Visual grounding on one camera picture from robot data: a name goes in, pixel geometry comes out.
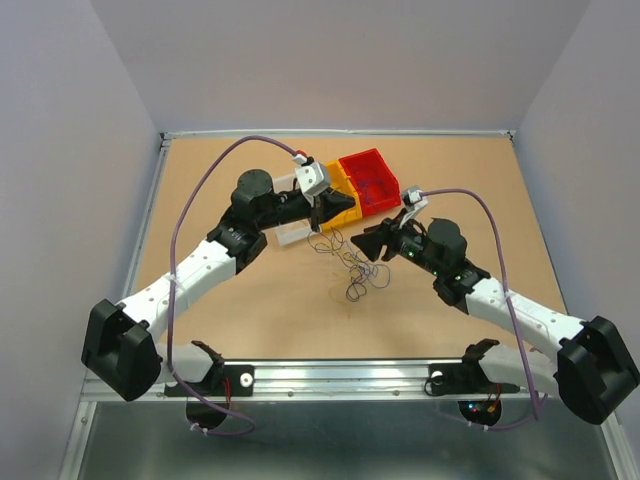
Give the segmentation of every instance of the purple cable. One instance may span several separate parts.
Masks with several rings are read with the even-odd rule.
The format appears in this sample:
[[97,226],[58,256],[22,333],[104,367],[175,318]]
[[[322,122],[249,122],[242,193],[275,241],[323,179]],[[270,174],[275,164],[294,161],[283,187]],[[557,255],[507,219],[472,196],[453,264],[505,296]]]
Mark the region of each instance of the purple cable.
[[502,242],[500,241],[500,234],[498,233],[498,226],[496,225],[496,221],[489,210],[487,204],[482,200],[477,194],[473,193],[471,190],[466,190],[464,188],[444,188],[440,190],[432,190],[430,192],[422,192],[423,197],[430,197],[433,195],[441,195],[444,193],[462,193],[464,195],[469,195],[473,197],[482,207],[484,212],[487,214],[489,218],[489,222],[491,222],[491,229],[493,230],[493,235],[496,239],[496,249],[498,251],[498,261],[500,262],[500,275],[502,277],[502,290],[504,290],[504,295],[507,303],[507,308],[509,309],[509,316],[511,317],[511,323],[513,324],[513,333],[516,337],[516,342],[518,344],[518,350],[520,351],[520,357],[522,358],[522,366],[524,367],[524,374],[527,378],[527,388],[529,389],[529,396],[531,397],[531,408],[533,418],[536,420],[540,419],[540,403],[538,399],[538,392],[535,389],[535,385],[533,382],[533,375],[531,374],[531,367],[529,367],[529,361],[527,360],[527,351],[524,348],[524,342],[522,340],[522,331],[520,330],[520,325],[518,323],[518,317],[516,316],[516,310],[513,307],[513,302],[511,301],[511,297],[508,295],[509,292],[509,283],[507,281],[507,267],[504,262],[504,254],[502,252]]
[[[178,240],[178,232],[180,232],[180,227],[182,226],[182,222],[184,222],[184,219],[187,216],[187,212],[189,211],[189,208],[191,208],[191,204],[195,200],[196,195],[198,195],[198,193],[200,192],[200,189],[202,188],[204,183],[207,181],[207,179],[209,178],[211,173],[213,173],[213,171],[218,166],[218,164],[227,155],[229,155],[229,153],[231,153],[236,147],[238,147],[238,146],[242,145],[243,143],[248,142],[250,140],[258,140],[258,141],[261,141],[261,142],[266,142],[266,143],[270,143],[272,145],[276,145],[277,147],[280,147],[283,150],[285,150],[288,153],[290,153],[292,156],[295,156],[297,154],[297,152],[293,148],[285,145],[284,143],[279,142],[278,140],[274,140],[273,138],[263,137],[261,135],[249,135],[247,137],[243,137],[243,138],[235,141],[224,152],[222,152],[222,154],[220,154],[220,156],[216,159],[216,161],[211,164],[209,169],[205,172],[203,177],[200,179],[200,181],[196,185],[196,188],[193,190],[193,193],[191,193],[191,196],[189,197],[189,200],[187,200],[187,203],[184,206],[184,209],[182,210],[182,213],[180,214],[180,217],[178,218],[178,222],[176,223],[176,226],[175,226],[175,228],[173,230],[173,236],[171,237],[171,246],[169,248],[169,267],[170,267],[171,276],[172,276],[171,278],[176,278],[176,243],[177,243],[177,240]],[[192,428],[196,428],[197,430],[201,431],[204,434],[229,436],[229,437],[246,435],[248,433],[253,432],[256,429],[256,422],[253,419],[251,419],[250,417],[248,417],[248,416],[246,416],[246,415],[244,415],[244,414],[242,414],[240,412],[234,412],[233,410],[228,410],[226,408],[223,408],[223,407],[221,407],[219,405],[216,405],[215,403],[207,400],[205,397],[203,397],[198,392],[196,392],[193,388],[191,388],[187,384],[187,382],[185,382],[182,378],[180,378],[178,373],[175,371],[175,368],[173,366],[173,322],[175,320],[175,302],[176,302],[176,284],[175,284],[175,282],[170,282],[170,285],[169,285],[169,312],[168,312],[168,321],[167,321],[167,324],[168,324],[168,327],[167,327],[167,330],[168,330],[168,333],[167,333],[167,366],[169,367],[169,371],[173,375],[173,378],[176,379],[176,381],[182,386],[182,388],[184,388],[184,390],[189,395],[191,395],[194,398],[197,398],[200,402],[202,402],[204,405],[208,406],[209,408],[211,408],[213,410],[216,410],[217,412],[224,413],[225,415],[229,415],[229,416],[231,416],[233,418],[237,418],[239,420],[244,420],[245,422],[248,422],[250,424],[247,429],[241,430],[241,431],[238,431],[238,432],[218,432],[218,431],[215,431],[215,430],[205,430],[203,428],[200,428],[196,424],[192,424]]]

